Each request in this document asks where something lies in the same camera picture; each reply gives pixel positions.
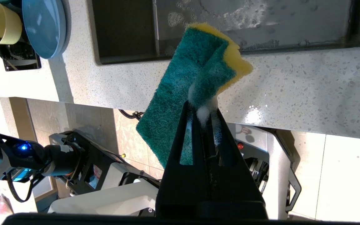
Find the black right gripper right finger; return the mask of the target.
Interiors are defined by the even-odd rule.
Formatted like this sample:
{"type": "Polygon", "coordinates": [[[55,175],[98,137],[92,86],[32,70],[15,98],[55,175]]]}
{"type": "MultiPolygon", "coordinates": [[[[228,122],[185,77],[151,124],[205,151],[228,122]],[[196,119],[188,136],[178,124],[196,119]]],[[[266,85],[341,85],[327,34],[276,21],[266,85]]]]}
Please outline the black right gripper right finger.
{"type": "Polygon", "coordinates": [[[209,182],[205,216],[230,221],[267,220],[262,194],[218,109],[205,126],[205,157],[209,182]]]}

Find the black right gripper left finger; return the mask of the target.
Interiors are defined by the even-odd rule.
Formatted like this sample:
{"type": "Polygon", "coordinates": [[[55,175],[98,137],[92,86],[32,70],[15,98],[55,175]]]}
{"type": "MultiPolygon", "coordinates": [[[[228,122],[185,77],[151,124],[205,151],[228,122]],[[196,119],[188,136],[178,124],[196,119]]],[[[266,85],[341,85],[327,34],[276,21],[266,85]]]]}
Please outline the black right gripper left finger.
{"type": "Polygon", "coordinates": [[[176,135],[156,198],[156,216],[162,219],[201,219],[203,204],[209,198],[209,182],[201,124],[188,101],[184,103],[176,135]],[[188,114],[191,125],[192,164],[182,165],[188,114]]]}

